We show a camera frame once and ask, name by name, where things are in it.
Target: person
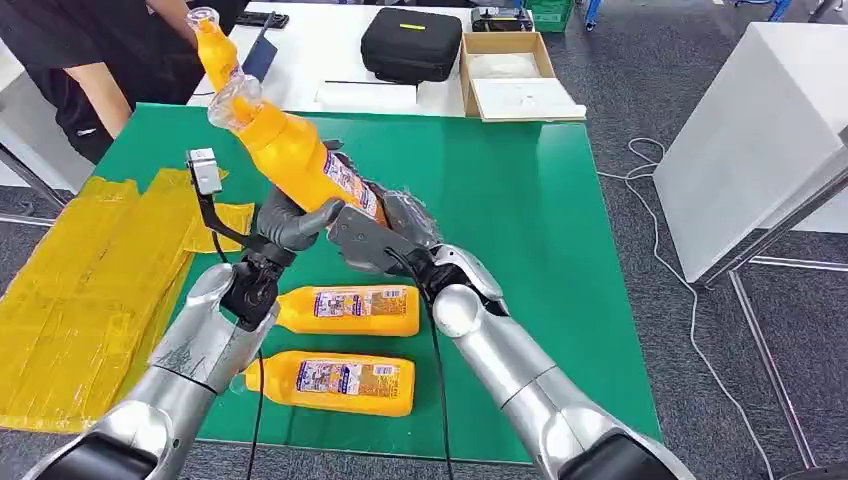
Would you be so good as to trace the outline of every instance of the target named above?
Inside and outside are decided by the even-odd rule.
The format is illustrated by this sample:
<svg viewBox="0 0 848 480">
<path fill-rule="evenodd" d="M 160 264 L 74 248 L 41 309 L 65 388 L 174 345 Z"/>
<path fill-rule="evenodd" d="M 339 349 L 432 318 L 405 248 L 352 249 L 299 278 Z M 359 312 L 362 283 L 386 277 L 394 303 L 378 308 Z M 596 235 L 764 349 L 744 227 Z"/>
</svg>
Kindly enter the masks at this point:
<svg viewBox="0 0 848 480">
<path fill-rule="evenodd" d="M 185 103 L 202 77 L 187 13 L 185 0 L 0 0 L 0 39 L 96 164 L 137 102 Z M 175 60 L 168 35 L 190 65 Z"/>
</svg>

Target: green table surface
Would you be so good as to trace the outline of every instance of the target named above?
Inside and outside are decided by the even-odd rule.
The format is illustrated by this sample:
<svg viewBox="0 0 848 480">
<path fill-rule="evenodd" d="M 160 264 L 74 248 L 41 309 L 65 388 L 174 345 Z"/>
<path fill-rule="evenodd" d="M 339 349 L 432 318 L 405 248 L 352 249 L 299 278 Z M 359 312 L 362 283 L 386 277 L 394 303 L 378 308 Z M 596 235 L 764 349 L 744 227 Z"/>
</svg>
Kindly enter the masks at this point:
<svg viewBox="0 0 848 480">
<path fill-rule="evenodd" d="M 514 318 L 598 404 L 660 438 L 650 385 L 582 123 L 483 124 L 464 118 L 307 114 L 322 138 L 340 138 L 360 172 L 408 188 L 447 241 L 473 252 L 504 289 Z M 147 188 L 157 170 L 184 168 L 186 149 L 212 147 L 224 180 L 221 202 L 261 202 L 268 182 L 229 132 L 194 107 L 140 105 L 94 174 Z M 216 263 L 196 255 L 181 298 Z M 301 253 L 280 291 L 304 285 L 397 282 L 351 271 L 325 238 Z M 528 462 L 511 430 L 462 361 L 440 338 L 452 456 Z M 274 327 L 266 356 L 285 350 L 402 357 L 416 365 L 412 413 L 386 418 L 265 402 L 267 444 L 441 457 L 441 416 L 429 324 L 410 338 L 295 335 Z M 250 441 L 257 393 L 231 389 L 216 401 L 200 438 Z"/>
</svg>

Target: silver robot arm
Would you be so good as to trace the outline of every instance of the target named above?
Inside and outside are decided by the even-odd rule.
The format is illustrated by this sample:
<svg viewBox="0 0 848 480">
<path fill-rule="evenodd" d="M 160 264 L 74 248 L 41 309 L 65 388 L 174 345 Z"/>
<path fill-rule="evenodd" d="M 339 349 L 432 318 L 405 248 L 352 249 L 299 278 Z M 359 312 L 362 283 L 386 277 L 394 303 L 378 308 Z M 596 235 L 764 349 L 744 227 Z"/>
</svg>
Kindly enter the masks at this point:
<svg viewBox="0 0 848 480">
<path fill-rule="evenodd" d="M 442 245 L 434 250 L 433 265 L 457 272 L 446 285 L 433 285 L 436 325 L 453 340 L 545 478 L 695 478 L 668 449 L 624 425 L 568 379 L 509 316 L 500 286 L 473 255 Z"/>
<path fill-rule="evenodd" d="M 252 330 L 225 318 L 221 302 L 237 277 L 230 264 L 206 270 L 135 387 L 24 480 L 177 478 L 212 401 L 253 360 L 279 312 L 272 303 Z"/>
</svg>

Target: green crate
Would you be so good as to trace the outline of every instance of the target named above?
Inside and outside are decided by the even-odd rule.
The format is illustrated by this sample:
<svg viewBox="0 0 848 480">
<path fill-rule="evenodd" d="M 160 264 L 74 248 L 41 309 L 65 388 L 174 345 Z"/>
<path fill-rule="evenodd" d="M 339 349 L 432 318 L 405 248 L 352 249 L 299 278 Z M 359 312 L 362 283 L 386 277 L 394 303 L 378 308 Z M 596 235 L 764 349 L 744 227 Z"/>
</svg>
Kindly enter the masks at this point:
<svg viewBox="0 0 848 480">
<path fill-rule="evenodd" d="M 526 0 L 525 8 L 533 12 L 533 24 L 537 32 L 561 32 L 565 30 L 571 15 L 571 0 Z"/>
</svg>

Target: orange bottle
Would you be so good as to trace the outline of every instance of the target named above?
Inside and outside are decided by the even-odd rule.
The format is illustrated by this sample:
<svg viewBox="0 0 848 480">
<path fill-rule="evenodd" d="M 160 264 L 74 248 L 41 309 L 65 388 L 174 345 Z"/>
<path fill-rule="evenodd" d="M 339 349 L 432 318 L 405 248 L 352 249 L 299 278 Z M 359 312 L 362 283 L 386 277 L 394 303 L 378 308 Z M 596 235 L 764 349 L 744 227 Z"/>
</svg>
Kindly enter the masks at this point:
<svg viewBox="0 0 848 480">
<path fill-rule="evenodd" d="M 327 150 L 309 121 L 263 101 L 256 78 L 231 78 L 212 99 L 208 116 L 216 127 L 233 132 L 259 172 L 300 208 L 311 212 L 336 197 L 387 225 L 371 187 Z"/>
<path fill-rule="evenodd" d="M 218 12 L 210 7 L 194 8 L 186 17 L 197 36 L 197 56 L 216 92 L 221 91 L 231 77 L 241 73 L 238 50 L 224 35 L 219 20 Z"/>
<path fill-rule="evenodd" d="M 295 333 L 409 337 L 418 289 L 408 285 L 300 287 L 277 297 L 277 325 Z"/>
<path fill-rule="evenodd" d="M 346 353 L 281 352 L 264 360 L 265 396 L 281 405 L 402 417 L 412 411 L 415 364 Z M 259 361 L 244 371 L 259 391 Z"/>
</svg>

